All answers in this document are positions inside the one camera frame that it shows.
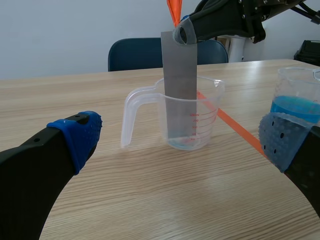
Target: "measuring cup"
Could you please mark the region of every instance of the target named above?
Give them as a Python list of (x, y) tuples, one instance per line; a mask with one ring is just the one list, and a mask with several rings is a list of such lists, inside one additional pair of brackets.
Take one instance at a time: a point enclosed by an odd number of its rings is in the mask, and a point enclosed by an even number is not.
[(165, 95), (164, 79), (154, 86), (132, 91), (125, 99), (121, 146), (130, 144), (138, 108), (157, 103), (159, 125), (164, 140), (179, 150), (196, 150), (208, 144), (225, 83), (206, 77), (197, 78), (197, 99)]
[(279, 81), (270, 112), (285, 113), (311, 123), (320, 121), (320, 69), (286, 67), (278, 70)]

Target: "orange tape line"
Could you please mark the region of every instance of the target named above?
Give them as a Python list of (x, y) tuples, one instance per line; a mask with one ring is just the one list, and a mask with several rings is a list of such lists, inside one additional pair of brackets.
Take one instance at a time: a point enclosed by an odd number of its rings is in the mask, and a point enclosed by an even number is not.
[[(197, 92), (197, 96), (198, 96), (198, 99), (206, 99), (206, 97), (199, 91)], [(211, 102), (206, 101), (204, 102), (204, 104), (211, 111), (216, 110), (215, 106), (213, 106)], [(253, 136), (243, 126), (237, 123), (232, 117), (230, 117), (228, 114), (226, 114), (226, 112), (224, 112), (220, 108), (218, 109), (217, 115), (226, 124), (228, 124), (237, 134), (239, 134), (244, 140), (246, 140), (252, 147), (254, 147), (259, 153), (261, 153), (262, 156), (267, 158), (267, 156), (264, 154), (264, 151), (261, 147), (260, 141), (255, 136)]]

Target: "orange tip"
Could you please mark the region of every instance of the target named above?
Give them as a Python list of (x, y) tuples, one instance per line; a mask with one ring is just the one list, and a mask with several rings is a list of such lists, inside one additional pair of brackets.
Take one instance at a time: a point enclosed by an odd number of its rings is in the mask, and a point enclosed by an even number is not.
[(166, 0), (174, 26), (180, 23), (182, 0)]

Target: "blue liquid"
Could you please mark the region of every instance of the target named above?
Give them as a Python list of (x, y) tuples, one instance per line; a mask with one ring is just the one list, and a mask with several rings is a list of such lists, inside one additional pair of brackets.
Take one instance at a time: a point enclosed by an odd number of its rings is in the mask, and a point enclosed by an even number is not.
[(270, 112), (290, 114), (315, 124), (320, 121), (320, 104), (298, 96), (277, 96)]

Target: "measuring cup handle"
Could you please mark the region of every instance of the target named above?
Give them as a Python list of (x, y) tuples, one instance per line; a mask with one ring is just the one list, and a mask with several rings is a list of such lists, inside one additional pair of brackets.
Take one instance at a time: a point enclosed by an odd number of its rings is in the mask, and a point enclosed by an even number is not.
[(133, 90), (124, 102), (124, 113), (121, 131), (121, 147), (130, 144), (138, 108), (143, 104), (158, 103), (161, 94), (156, 93), (156, 86), (146, 86)]

